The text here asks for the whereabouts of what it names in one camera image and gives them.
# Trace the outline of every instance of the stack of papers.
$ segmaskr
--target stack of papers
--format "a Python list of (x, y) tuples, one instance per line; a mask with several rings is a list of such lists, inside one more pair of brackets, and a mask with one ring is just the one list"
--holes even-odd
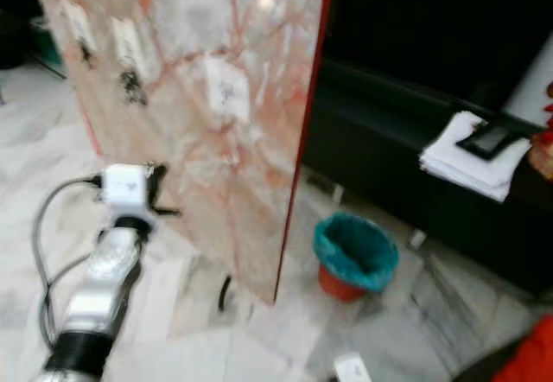
[(474, 127), (481, 122), (480, 117), (469, 111), (455, 114), (440, 137), (421, 154), (421, 169), (503, 202), (509, 194), (512, 175), (531, 145), (527, 139), (521, 138), (491, 161), (455, 145), (472, 134)]

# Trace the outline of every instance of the red fabric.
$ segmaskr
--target red fabric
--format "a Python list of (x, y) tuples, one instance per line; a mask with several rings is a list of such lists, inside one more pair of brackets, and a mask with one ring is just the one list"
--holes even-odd
[(493, 382), (553, 381), (553, 315), (543, 318)]

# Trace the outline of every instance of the paper label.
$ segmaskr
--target paper label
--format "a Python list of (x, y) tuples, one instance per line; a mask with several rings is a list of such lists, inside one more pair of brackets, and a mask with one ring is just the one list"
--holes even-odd
[(147, 78), (148, 70), (135, 23), (129, 18), (120, 21), (113, 17), (111, 25), (119, 62), (125, 67), (136, 69), (142, 77)]
[(86, 16), (85, 10), (79, 4), (70, 0), (63, 0), (63, 7), (66, 12), (71, 30), (77, 41), (86, 44), (86, 47), (92, 51), (98, 51), (96, 41), (92, 36), (91, 26)]
[(250, 123), (250, 83), (245, 73), (220, 58), (207, 57), (205, 64), (211, 110)]

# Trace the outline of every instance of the black phone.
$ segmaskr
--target black phone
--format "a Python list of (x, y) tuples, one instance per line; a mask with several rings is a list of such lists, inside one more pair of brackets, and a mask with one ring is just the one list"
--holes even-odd
[(484, 159), (492, 160), (520, 135), (500, 124), (481, 124), (470, 136), (456, 144), (464, 150)]

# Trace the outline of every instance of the robotic arm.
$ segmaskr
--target robotic arm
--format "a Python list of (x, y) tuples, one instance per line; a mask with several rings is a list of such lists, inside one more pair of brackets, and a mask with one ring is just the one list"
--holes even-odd
[(87, 260), (86, 274), (36, 382), (100, 381), (157, 215), (179, 214), (155, 208), (166, 172), (162, 165), (115, 164), (102, 174), (101, 195), (110, 209), (109, 226)]

